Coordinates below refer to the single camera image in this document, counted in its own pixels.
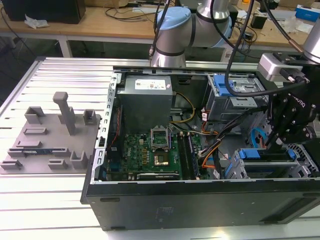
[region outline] computer case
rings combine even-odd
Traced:
[[[126,104],[120,99],[119,94],[122,91],[118,89],[117,84],[122,83],[120,75],[124,76],[126,71],[136,78],[141,78],[142,74],[149,75],[150,79],[170,76],[172,82],[175,81],[175,76],[185,76],[186,73],[189,75],[191,73],[193,75],[213,74],[212,70],[209,72],[198,69],[192,72],[190,68],[126,70],[121,66],[119,71],[120,73],[115,71],[111,76],[108,103],[105,114],[102,114],[97,146],[100,139],[109,138],[108,129],[112,122],[111,109],[115,108],[115,105]],[[239,77],[241,74],[245,74],[245,70],[237,73],[236,76]],[[247,74],[252,77],[256,72],[253,70]],[[261,84],[269,90],[265,82],[267,81],[261,79]],[[192,97],[192,84],[186,86],[189,86],[190,92],[185,94]],[[173,92],[178,89],[174,84],[169,84],[167,87],[172,88]],[[197,95],[203,96],[204,91],[198,92]],[[144,105],[145,101],[139,104],[141,108]],[[235,144],[236,137],[231,135],[224,140],[225,149],[229,149],[230,153],[239,147]],[[135,154],[139,145],[135,145],[134,141],[130,140],[130,142],[132,152]],[[320,179],[312,176],[146,181],[137,180],[138,177],[133,179],[130,176],[132,172],[117,169],[109,178],[108,167],[113,163],[113,159],[108,157],[109,153],[106,149],[106,144],[96,147],[94,159],[91,159],[88,166],[81,195],[81,203],[90,204],[104,231],[287,224],[320,204]],[[128,148],[128,151],[130,153],[126,156],[131,154],[131,148]]]
[[[12,21],[24,21],[25,15],[37,20],[78,24],[85,15],[84,0],[2,0]]]

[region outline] workbench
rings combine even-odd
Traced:
[[[147,60],[53,58],[35,61],[0,107],[0,161],[26,122],[29,106],[58,113],[51,103],[56,91],[69,94],[74,113],[104,112],[114,66],[148,67]],[[188,68],[222,70],[223,62],[187,61]],[[254,69],[235,63],[233,70]],[[90,205],[81,205],[84,174],[0,175],[1,240],[256,240],[319,239],[320,206],[286,225],[126,230],[104,232]]]
[[[248,4],[239,1],[237,8],[247,10]],[[23,21],[10,21],[5,15],[8,24],[19,35],[20,38],[33,39],[51,39],[59,41],[62,54],[65,58],[72,57],[69,41],[93,41],[93,42],[115,42],[115,43],[136,43],[151,44],[154,39],[153,23],[146,21],[124,22],[106,16],[103,7],[87,7],[85,16],[79,24],[65,24],[58,22],[49,22],[49,27],[33,29],[26,25]],[[277,10],[292,10],[286,7],[278,7]],[[141,12],[129,11],[125,14],[118,14],[117,17],[139,16]],[[148,16],[150,20],[154,19],[154,15]],[[263,29],[255,29],[257,32],[257,40],[251,49],[285,51],[293,50],[288,41],[276,29],[273,22],[267,20]],[[303,45],[308,34],[298,31],[289,34],[299,44]],[[3,19],[0,19],[0,36],[15,37],[9,30]],[[230,41],[235,43],[239,37],[239,31],[233,30]]]

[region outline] circuit board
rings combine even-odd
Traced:
[[[124,139],[124,159],[121,162],[123,172],[170,172],[180,174],[180,160],[178,153],[177,139],[172,135],[171,149],[163,154],[168,155],[167,165],[155,165],[156,152],[151,148],[151,136],[141,134],[126,134]],[[154,142],[161,143],[163,140],[154,139]]]
[[[154,149],[152,141],[157,144],[165,144],[167,142],[165,134],[155,134],[153,139],[150,134],[126,134],[122,158],[120,162],[109,162],[107,172],[111,173],[113,177],[126,173],[129,179],[133,177],[137,179],[139,175],[148,175],[148,173],[155,173],[158,176],[173,174],[176,180],[183,180],[178,138],[178,134],[171,133],[168,135],[169,150],[166,148]],[[190,135],[190,139],[193,160],[198,163],[201,139],[197,134]]]

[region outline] floor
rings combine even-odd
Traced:
[[[10,49],[0,38],[0,105],[35,59],[21,40],[16,38],[15,41],[17,42],[16,48]],[[25,43],[36,56],[62,57],[59,43],[56,40],[23,39],[23,41],[26,41]],[[85,42],[84,44],[81,41],[71,41],[70,46],[75,58],[148,59],[150,48],[149,44],[113,42]],[[222,52],[222,48],[192,47],[185,51],[185,56],[190,61],[219,62]],[[262,51],[251,51],[250,53],[259,56]],[[258,60],[239,55],[235,61],[256,63]]]

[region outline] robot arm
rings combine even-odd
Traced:
[[[206,0],[199,5],[196,14],[191,14],[184,7],[170,7],[167,10],[155,43],[151,66],[183,68],[186,66],[186,47],[210,48],[221,41],[210,16],[211,1]],[[225,35],[231,32],[228,4],[227,0],[216,0],[213,3],[215,22]]]
[[[306,82],[303,87],[269,96],[267,118],[272,132],[266,143],[268,150],[315,139],[320,108],[320,19],[305,41],[304,52],[265,53],[258,70],[269,81]]]

